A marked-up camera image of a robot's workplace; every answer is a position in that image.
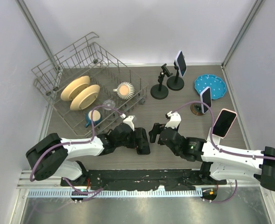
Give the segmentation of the black phone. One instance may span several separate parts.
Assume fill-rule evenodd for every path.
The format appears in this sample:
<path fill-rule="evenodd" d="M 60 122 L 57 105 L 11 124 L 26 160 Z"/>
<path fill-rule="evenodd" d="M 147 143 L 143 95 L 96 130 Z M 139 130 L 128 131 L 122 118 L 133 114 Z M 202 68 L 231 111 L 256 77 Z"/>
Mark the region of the black phone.
<path fill-rule="evenodd" d="M 150 147 L 148 143 L 147 133 L 144 128 L 135 129 L 135 144 L 137 154 L 147 155 L 150 154 Z"/>

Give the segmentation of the black phone stand short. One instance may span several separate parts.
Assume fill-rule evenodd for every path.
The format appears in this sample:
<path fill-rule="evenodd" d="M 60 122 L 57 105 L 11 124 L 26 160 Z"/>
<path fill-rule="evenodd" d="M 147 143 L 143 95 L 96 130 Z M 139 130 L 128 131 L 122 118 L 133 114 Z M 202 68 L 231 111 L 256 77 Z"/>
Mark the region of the black phone stand short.
<path fill-rule="evenodd" d="M 168 70 L 166 63 L 161 66 L 161 69 L 162 69 L 162 71 L 160 72 L 158 79 L 157 79 L 158 84 L 153 85 L 150 90 L 151 96 L 158 100 L 165 99 L 169 93 L 168 88 L 165 85 L 163 85 L 163 80 L 164 80 L 165 75 L 167 77 L 170 77 L 173 75 L 173 73 L 171 73 Z"/>

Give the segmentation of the black phone stand tall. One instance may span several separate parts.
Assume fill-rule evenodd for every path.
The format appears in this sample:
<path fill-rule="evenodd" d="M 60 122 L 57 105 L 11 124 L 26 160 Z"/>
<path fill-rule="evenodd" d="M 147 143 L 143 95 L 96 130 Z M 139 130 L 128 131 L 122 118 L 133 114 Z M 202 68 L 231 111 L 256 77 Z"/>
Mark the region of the black phone stand tall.
<path fill-rule="evenodd" d="M 179 76 L 179 67 L 174 62 L 174 69 L 176 70 L 176 76 L 171 76 L 167 80 L 167 87 L 173 91 L 179 91 L 184 87 L 184 81 Z"/>

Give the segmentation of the purple case phone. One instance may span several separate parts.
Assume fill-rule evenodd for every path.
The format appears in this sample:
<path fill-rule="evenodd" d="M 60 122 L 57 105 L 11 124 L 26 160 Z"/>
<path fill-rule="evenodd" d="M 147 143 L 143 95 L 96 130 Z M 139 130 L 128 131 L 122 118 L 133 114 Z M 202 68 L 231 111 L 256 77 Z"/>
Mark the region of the purple case phone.
<path fill-rule="evenodd" d="M 183 77 L 187 70 L 187 65 L 184 59 L 183 52 L 180 50 L 175 58 L 176 66 L 179 68 L 179 75 Z"/>

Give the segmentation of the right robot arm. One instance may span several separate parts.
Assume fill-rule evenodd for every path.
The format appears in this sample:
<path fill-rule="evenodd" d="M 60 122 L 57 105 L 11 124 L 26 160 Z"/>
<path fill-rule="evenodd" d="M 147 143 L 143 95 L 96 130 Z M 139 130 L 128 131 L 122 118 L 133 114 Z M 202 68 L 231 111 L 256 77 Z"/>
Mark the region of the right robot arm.
<path fill-rule="evenodd" d="M 275 148 L 244 150 L 221 145 L 201 138 L 183 137 L 177 129 L 154 123 L 149 141 L 166 145 L 175 156 L 187 161 L 202 162 L 199 180 L 203 184 L 222 180 L 259 182 L 275 192 Z"/>

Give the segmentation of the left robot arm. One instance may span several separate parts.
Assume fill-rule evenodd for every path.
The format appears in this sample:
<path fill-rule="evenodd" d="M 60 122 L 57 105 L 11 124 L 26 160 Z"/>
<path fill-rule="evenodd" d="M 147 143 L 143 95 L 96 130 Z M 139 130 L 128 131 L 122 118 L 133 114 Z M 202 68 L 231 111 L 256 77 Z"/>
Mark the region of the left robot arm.
<path fill-rule="evenodd" d="M 71 162 L 81 156 L 102 156 L 111 154 L 119 147 L 135 149 L 139 155 L 150 154 L 147 134 L 144 128 L 132 128 L 121 123 L 107 133 L 94 138 L 65 139 L 51 133 L 26 152 L 32 169 L 30 181 L 42 181 L 51 176 L 67 178 L 77 186 L 87 182 L 86 169 L 82 163 Z"/>

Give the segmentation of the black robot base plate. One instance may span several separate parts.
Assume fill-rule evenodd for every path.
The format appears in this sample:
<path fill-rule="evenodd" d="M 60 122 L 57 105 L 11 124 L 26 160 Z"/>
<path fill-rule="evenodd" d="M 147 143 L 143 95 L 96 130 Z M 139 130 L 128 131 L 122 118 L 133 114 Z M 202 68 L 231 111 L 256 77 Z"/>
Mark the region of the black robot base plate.
<path fill-rule="evenodd" d="M 150 191 L 164 186 L 166 191 L 193 190 L 197 185 L 226 185 L 226 180 L 216 181 L 200 170 L 148 169 L 148 170 L 89 170 L 73 186 L 90 186 L 112 191 Z"/>

